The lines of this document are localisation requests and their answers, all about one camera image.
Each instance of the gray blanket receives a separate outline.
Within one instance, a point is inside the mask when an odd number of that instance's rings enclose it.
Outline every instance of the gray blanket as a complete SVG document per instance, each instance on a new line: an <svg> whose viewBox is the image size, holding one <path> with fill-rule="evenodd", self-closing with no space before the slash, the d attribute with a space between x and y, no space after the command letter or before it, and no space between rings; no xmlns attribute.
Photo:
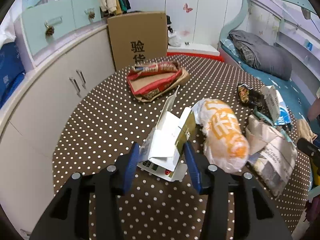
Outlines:
<svg viewBox="0 0 320 240"><path fill-rule="evenodd" d="M280 48L245 31L231 31L229 36L247 65L285 81L290 79L291 61Z"/></svg>

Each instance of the brown cardboard box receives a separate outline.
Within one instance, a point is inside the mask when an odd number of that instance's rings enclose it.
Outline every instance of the brown cardboard box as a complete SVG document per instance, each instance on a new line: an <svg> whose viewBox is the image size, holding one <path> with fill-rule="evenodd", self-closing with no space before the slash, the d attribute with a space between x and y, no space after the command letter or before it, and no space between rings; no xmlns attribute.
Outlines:
<svg viewBox="0 0 320 240"><path fill-rule="evenodd" d="M168 29L164 12L138 12L110 17L108 28L117 70L167 54Z"/></svg>

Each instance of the mint green drawer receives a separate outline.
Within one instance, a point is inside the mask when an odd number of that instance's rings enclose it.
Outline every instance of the mint green drawer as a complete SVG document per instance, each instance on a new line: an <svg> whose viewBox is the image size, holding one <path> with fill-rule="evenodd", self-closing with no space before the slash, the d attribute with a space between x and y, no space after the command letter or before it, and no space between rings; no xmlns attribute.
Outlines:
<svg viewBox="0 0 320 240"><path fill-rule="evenodd" d="M71 0L50 1L22 13L22 22L32 55L63 35L76 29ZM46 36L47 25L54 27L54 34Z"/></svg>
<svg viewBox="0 0 320 240"><path fill-rule="evenodd" d="M73 17L76 28L89 25L101 20L99 0L71 0ZM89 18L89 13L94 12L94 18Z"/></svg>

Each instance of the blue pillow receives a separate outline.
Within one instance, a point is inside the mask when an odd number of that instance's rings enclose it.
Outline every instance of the blue pillow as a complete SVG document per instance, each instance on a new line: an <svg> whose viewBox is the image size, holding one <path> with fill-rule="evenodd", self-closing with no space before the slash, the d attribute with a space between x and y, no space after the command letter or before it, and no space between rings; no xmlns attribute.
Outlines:
<svg viewBox="0 0 320 240"><path fill-rule="evenodd" d="M235 47L235 45L233 44L232 40L222 39L221 42L224 46L226 46L232 52L233 55L240 58L240 53L238 49Z"/></svg>
<svg viewBox="0 0 320 240"><path fill-rule="evenodd" d="M24 67L15 42L0 49L0 107L24 78Z"/></svg>

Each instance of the brown polka dot tablecloth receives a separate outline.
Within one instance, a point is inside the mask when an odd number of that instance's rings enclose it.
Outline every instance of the brown polka dot tablecloth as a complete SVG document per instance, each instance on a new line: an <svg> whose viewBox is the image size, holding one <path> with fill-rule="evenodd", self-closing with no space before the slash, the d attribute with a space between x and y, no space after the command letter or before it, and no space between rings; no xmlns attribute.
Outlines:
<svg viewBox="0 0 320 240"><path fill-rule="evenodd" d="M179 89L172 113L180 116L186 106L192 107L202 98L218 98L231 106L244 132L252 109L239 104L236 86L246 83L259 90L263 85L261 81L237 67L207 58L179 55L157 60L178 60L191 75L188 83ZM73 172L88 175L114 164L119 155L129 151L134 141L141 145L155 125L165 100L173 90L151 103L140 103L127 85L128 70L117 71L98 84L71 114L53 153L55 192ZM294 129L289 135L295 140L296 120L292 114L291 118ZM200 126L190 140L195 151L202 153L205 138ZM237 174L246 171L256 176L248 165ZM299 153L291 179L280 197L274 198L261 183L290 231L295 229L306 203L309 171L309 158ZM124 238L197 240L206 202L206 196L199 196L193 189L188 174L182 181L170 183L137 168L131 190L126 196L118 196ZM233 239L233 193L229 194L228 202L227 239ZM95 195L91 195L91 240L96 239L94 204Z"/></svg>

